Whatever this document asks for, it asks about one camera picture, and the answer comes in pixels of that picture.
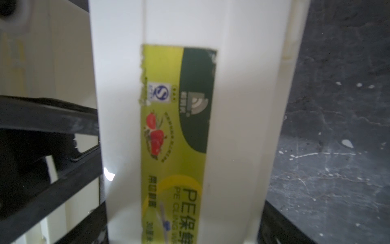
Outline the white wrap dispenser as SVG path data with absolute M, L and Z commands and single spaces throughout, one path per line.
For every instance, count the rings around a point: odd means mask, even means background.
M 96 109 L 88 12 L 70 1 L 1 1 L 1 96 Z M 1 220 L 97 146 L 99 136 L 1 128 Z M 99 177 L 10 244 L 56 244 L 101 204 Z
M 255 244 L 310 1 L 90 1 L 112 244 Z

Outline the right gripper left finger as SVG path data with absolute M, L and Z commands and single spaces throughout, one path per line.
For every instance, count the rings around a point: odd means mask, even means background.
M 94 209 L 56 244 L 108 244 L 106 203 Z

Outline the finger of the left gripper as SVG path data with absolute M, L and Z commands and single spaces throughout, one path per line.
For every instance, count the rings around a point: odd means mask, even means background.
M 1 96 L 1 128 L 98 136 L 98 111 L 57 99 Z
M 1 220 L 1 243 L 10 244 L 102 174 L 99 146 L 88 151 L 79 165 Z

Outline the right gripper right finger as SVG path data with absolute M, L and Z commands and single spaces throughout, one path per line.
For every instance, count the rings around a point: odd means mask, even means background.
M 270 202 L 265 201 L 258 244 L 316 244 Z

